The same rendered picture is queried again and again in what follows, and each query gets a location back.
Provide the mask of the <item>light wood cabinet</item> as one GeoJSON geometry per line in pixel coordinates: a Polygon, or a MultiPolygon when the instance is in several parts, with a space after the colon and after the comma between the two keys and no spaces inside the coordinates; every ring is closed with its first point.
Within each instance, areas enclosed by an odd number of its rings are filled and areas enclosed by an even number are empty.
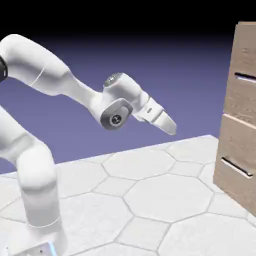
{"type": "Polygon", "coordinates": [[[256,216],[256,21],[235,26],[213,183],[256,216]]]}

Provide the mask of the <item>small light wood drawer front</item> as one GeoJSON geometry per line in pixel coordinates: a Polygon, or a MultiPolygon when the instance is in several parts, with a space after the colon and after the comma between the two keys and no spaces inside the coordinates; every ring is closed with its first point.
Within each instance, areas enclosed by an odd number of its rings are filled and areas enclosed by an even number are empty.
{"type": "Polygon", "coordinates": [[[256,126],[223,114],[213,183],[256,216],[256,126]],[[224,157],[253,174],[247,179],[223,162],[224,157]]]}

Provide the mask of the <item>large light wood drawer front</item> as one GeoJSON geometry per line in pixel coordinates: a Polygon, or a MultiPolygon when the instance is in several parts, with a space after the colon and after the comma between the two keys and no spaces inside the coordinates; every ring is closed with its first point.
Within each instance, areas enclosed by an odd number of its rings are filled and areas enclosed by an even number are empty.
{"type": "Polygon", "coordinates": [[[235,26],[224,112],[256,126],[256,83],[236,79],[235,72],[256,76],[256,21],[235,26]]]}

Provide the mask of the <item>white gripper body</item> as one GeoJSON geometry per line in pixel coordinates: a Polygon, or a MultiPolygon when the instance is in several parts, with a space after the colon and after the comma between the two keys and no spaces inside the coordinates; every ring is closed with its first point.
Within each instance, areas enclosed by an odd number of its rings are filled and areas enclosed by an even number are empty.
{"type": "Polygon", "coordinates": [[[168,135],[174,136],[177,133],[177,124],[165,111],[152,124],[168,135]]]}

